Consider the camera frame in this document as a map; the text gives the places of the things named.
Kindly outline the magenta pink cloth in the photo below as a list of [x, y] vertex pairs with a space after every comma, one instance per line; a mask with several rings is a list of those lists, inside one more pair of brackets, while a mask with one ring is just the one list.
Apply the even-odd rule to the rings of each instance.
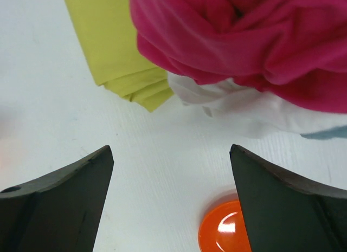
[[138, 50], [157, 66], [346, 112], [346, 0], [129, 1]]

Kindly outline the white cloth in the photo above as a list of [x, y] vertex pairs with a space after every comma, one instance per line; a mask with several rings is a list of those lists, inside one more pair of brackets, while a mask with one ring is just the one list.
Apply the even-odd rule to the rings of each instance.
[[233, 79], [200, 86], [189, 77], [169, 73], [168, 83], [185, 105], [199, 107], [233, 132], [251, 138], [272, 132], [301, 136], [346, 126], [345, 114], [304, 109], [272, 93], [238, 86]]

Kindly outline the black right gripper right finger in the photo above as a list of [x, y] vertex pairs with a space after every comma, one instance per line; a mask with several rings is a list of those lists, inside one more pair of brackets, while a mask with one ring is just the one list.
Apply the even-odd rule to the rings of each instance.
[[346, 190], [240, 145], [231, 147], [230, 161], [252, 251], [346, 251]]

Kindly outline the yellow-green cloth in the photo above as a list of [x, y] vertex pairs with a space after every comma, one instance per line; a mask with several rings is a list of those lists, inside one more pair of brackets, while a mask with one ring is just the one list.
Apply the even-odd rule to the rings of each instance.
[[153, 112], [173, 96], [165, 70], [137, 49], [128, 0], [65, 0], [97, 86]]

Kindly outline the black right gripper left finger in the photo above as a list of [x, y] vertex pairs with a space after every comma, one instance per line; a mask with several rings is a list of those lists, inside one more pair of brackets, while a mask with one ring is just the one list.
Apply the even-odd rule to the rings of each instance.
[[93, 251], [113, 165], [104, 146], [1, 191], [1, 251]]

